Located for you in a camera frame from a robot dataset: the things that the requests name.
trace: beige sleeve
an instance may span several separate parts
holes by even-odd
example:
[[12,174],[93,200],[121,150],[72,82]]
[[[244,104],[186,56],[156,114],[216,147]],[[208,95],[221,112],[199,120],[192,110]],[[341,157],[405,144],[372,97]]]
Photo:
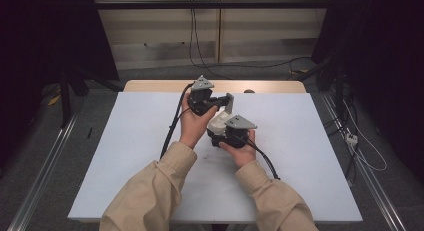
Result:
[[100,230],[168,230],[196,153],[174,142],[157,162],[134,175],[104,212]]
[[268,178],[257,161],[241,167],[236,177],[255,201],[259,230],[317,230],[303,198],[288,184]]

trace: person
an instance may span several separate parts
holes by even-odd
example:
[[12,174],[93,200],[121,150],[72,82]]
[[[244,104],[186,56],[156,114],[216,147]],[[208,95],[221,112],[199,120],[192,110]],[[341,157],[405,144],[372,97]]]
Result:
[[[182,102],[181,136],[173,142],[160,161],[153,161],[134,175],[118,192],[101,221],[100,231],[169,230],[169,221],[181,202],[185,178],[196,161],[193,151],[218,111],[211,108],[203,116],[189,110],[188,94]],[[249,130],[255,141],[255,131]],[[259,230],[317,230],[312,214],[302,197],[286,183],[270,179],[256,161],[256,150],[240,149],[221,142],[239,167],[235,176],[256,205]]]

